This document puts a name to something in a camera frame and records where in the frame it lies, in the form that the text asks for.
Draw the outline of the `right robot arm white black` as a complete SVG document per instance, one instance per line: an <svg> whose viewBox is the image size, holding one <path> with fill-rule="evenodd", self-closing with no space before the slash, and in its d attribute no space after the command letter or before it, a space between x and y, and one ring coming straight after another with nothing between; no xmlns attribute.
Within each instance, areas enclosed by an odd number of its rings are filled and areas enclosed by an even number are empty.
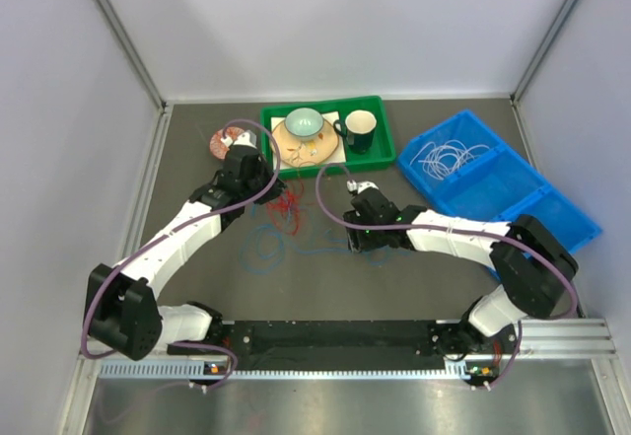
<svg viewBox="0 0 631 435"><path fill-rule="evenodd" d="M479 222L437 213L424 206L399 209L371 181L349 181L348 245L354 253L383 247L439 253L488 267L499 278L477 299L455 329L438 334L450 353L480 352L505 327L525 317L546 320L578 271L563 245L535 217Z"/></svg>

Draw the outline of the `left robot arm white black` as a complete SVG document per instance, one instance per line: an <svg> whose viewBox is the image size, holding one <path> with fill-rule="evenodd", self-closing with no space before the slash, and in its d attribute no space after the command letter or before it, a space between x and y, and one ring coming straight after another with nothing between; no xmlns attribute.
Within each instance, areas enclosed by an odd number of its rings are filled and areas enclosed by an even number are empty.
<svg viewBox="0 0 631 435"><path fill-rule="evenodd" d="M135 361L180 341L206 353L217 350L224 338L218 312L196 302L160 306L157 299L175 273L247 204L273 200L284 187L256 147L231 146L221 170L186 200L165 229L119 264L93 269L84 335Z"/></svg>

